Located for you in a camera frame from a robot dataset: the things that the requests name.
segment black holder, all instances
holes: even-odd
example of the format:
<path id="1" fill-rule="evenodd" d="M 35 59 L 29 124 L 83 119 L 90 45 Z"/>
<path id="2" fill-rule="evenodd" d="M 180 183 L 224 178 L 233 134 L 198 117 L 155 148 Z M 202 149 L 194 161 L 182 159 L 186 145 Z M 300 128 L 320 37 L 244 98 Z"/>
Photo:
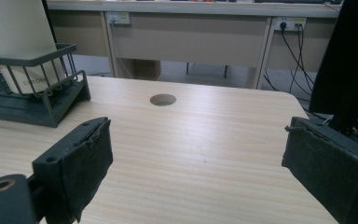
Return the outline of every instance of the black holder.
<path id="1" fill-rule="evenodd" d="M 0 66 L 5 66 L 10 72 L 19 93 L 12 92 L 0 72 L 0 119 L 30 123 L 41 126 L 57 127 L 70 105 L 75 101 L 90 100 L 90 90 L 84 71 L 76 71 L 72 52 L 76 45 L 56 44 L 57 51 L 32 60 L 17 60 L 0 58 Z M 67 57 L 71 74 L 66 68 L 64 57 Z M 57 73 L 55 59 L 60 59 L 64 78 Z M 27 68 L 40 66 L 43 75 L 48 80 L 43 67 L 44 63 L 51 63 L 54 67 L 57 82 L 48 84 L 48 87 L 41 92 L 23 94 L 17 80 L 11 72 L 11 66 L 20 66 L 28 80 Z"/>
<path id="2" fill-rule="evenodd" d="M 110 119 L 77 126 L 34 160 L 34 174 L 0 177 L 0 224 L 80 221 L 113 162 Z"/>
<path id="3" fill-rule="evenodd" d="M 358 142 L 315 121 L 292 118 L 282 166 L 340 224 L 358 224 Z"/>

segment power cord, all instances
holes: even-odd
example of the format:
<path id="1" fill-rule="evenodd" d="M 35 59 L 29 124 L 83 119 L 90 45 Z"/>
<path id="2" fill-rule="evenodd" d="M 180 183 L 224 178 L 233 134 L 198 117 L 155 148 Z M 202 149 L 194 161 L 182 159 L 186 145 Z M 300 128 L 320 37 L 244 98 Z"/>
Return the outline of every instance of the power cord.
<path id="1" fill-rule="evenodd" d="M 306 94 L 310 95 L 310 92 L 306 91 L 301 85 L 299 85 L 299 83 L 296 81 L 296 74 L 297 74 L 297 71 L 298 71 L 298 68 L 300 68 L 302 70 L 302 72 L 304 73 L 304 76 L 305 76 L 305 79 L 307 81 L 307 85 L 308 87 L 310 88 L 310 91 L 312 91 L 312 87 L 310 85 L 310 83 L 312 83 L 313 85 L 313 80 L 310 78 L 310 76 L 308 75 L 307 71 L 305 70 L 304 68 L 304 62 L 303 62 L 303 53 L 302 53 L 302 49 L 303 49 L 303 46 L 304 46 L 304 29 L 302 27 L 301 24 L 297 25 L 297 33 L 298 33 L 298 45 L 299 45 L 299 55 L 298 55 L 298 58 L 295 56 L 295 54 L 293 53 L 292 51 L 292 48 L 290 47 L 289 43 L 287 42 L 286 40 L 286 37 L 284 35 L 284 31 L 285 31 L 285 28 L 286 28 L 286 22 L 282 22 L 280 24 L 280 27 L 281 27 L 281 34 L 282 34 L 282 39 L 284 41 L 284 43 L 286 44 L 287 48 L 289 49 L 290 53 L 292 54 L 292 57 L 294 58 L 294 60 L 296 61 L 296 70 L 295 70 L 295 73 L 293 74 L 293 71 L 291 71 L 291 75 L 292 75 L 292 83 L 291 83 L 291 87 L 290 87 L 290 90 L 289 92 L 291 92 L 292 88 L 293 88 L 293 83 L 296 83 L 297 86 L 303 91 L 305 92 Z"/>
<path id="2" fill-rule="evenodd" d="M 327 3 L 324 3 L 324 5 L 325 5 L 326 7 L 329 7 L 329 8 L 331 8 L 331 9 L 335 10 L 336 12 L 339 12 L 339 10 L 336 10 L 335 8 L 331 7 L 331 6 L 330 6 L 329 4 L 327 4 Z"/>
<path id="3" fill-rule="evenodd" d="M 271 82 L 271 80 L 269 79 L 269 73 L 267 72 L 267 69 L 265 70 L 264 78 L 266 79 L 267 83 L 270 85 L 270 87 L 271 87 L 274 91 L 280 91 L 280 90 L 278 90 L 277 88 L 275 88 L 274 85 L 272 85 L 272 82 Z M 304 102 L 309 102 L 309 101 L 310 101 L 310 100 L 303 99 L 303 98 L 299 98 L 299 97 L 296 97 L 296 98 L 297 98 L 297 100 L 304 101 Z"/>

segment round hole in desk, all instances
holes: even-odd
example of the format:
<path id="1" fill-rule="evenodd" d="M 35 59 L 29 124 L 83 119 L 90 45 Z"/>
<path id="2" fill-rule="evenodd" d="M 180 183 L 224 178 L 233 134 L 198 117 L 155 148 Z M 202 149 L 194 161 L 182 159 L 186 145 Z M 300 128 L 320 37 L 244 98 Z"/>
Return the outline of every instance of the round hole in desk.
<path id="1" fill-rule="evenodd" d="M 150 98 L 150 103 L 153 105 L 172 105 L 176 102 L 176 97 L 170 94 L 157 94 Z"/>

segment desk leg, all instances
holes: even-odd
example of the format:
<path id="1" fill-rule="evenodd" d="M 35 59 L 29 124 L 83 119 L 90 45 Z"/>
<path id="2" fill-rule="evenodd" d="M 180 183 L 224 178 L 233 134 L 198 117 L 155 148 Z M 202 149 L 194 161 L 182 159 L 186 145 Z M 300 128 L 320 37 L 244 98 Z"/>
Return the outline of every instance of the desk leg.
<path id="1" fill-rule="evenodd" d="M 103 35 L 104 35 L 104 42 L 106 45 L 106 51 L 107 51 L 107 58 L 109 61 L 109 67 L 110 67 L 110 73 L 112 74 L 113 77 L 115 77 L 115 67 L 113 65 L 113 54 L 112 54 L 112 48 L 110 45 L 110 41 L 111 41 L 111 36 L 109 34 L 110 29 L 109 29 L 109 23 L 106 20 L 106 16 L 105 16 L 105 12 L 101 12 L 101 23 L 103 25 Z"/>
<path id="2" fill-rule="evenodd" d="M 108 39 L 109 61 L 113 67 L 114 77 L 136 78 L 133 59 L 119 58 L 119 53 L 117 52 L 117 43 L 114 38 L 114 28 L 112 24 L 110 24 L 110 21 L 107 19 L 105 12 L 103 14 L 103 20 Z"/>
<path id="3" fill-rule="evenodd" d="M 263 82 L 264 71 L 266 70 L 267 61 L 269 58 L 269 49 L 272 43 L 274 34 L 274 26 L 276 18 L 268 17 L 266 29 L 263 36 L 263 44 L 260 50 L 257 67 L 250 67 L 248 69 L 248 78 L 246 88 L 260 89 Z"/>

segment desk surface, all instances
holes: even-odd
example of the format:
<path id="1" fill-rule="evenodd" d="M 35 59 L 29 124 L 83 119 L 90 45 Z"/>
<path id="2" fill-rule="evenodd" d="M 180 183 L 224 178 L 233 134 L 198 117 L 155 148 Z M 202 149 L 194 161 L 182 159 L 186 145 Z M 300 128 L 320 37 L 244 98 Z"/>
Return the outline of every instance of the desk surface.
<path id="1" fill-rule="evenodd" d="M 115 157 L 83 223 L 335 223 L 281 167 L 292 116 L 286 93 L 89 77 L 91 101 L 56 129 L 0 120 L 0 176 L 83 121 L 107 116 Z M 168 93 L 173 105 L 150 97 Z"/>

